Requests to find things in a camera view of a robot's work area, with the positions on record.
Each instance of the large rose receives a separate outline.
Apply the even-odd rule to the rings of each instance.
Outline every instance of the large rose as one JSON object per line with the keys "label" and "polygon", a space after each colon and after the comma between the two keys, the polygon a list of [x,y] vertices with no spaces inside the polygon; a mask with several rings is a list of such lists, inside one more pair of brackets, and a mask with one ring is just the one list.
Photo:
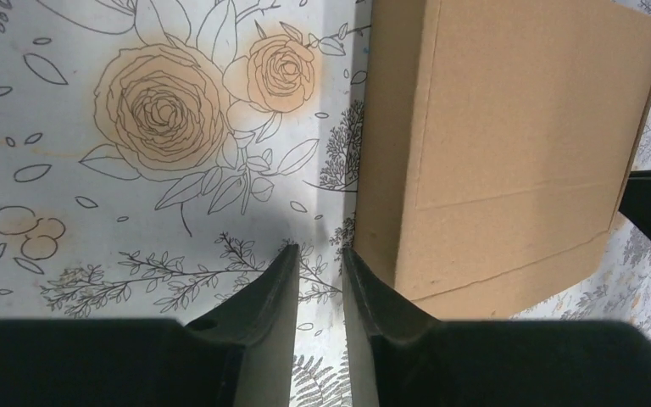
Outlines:
{"label": "large rose", "polygon": [[261,109],[292,112],[313,95],[313,53],[286,35],[270,36],[251,46],[250,56],[233,61],[225,87]]}
{"label": "large rose", "polygon": [[96,88],[96,126],[123,158],[153,181],[180,179],[215,166],[230,97],[221,73],[197,49],[170,36],[173,47],[120,51]]}

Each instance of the rose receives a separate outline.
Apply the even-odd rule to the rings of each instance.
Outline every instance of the rose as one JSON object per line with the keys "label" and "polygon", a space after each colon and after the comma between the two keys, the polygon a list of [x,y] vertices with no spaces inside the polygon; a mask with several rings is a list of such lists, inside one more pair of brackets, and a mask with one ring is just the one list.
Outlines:
{"label": "rose", "polygon": [[172,47],[123,49],[96,91],[96,126],[125,161],[153,181],[180,179],[215,166],[230,97],[221,73],[197,49],[169,36]]}
{"label": "rose", "polygon": [[233,61],[224,73],[226,89],[266,111],[292,112],[313,95],[313,53],[289,36],[255,42],[248,57]]}

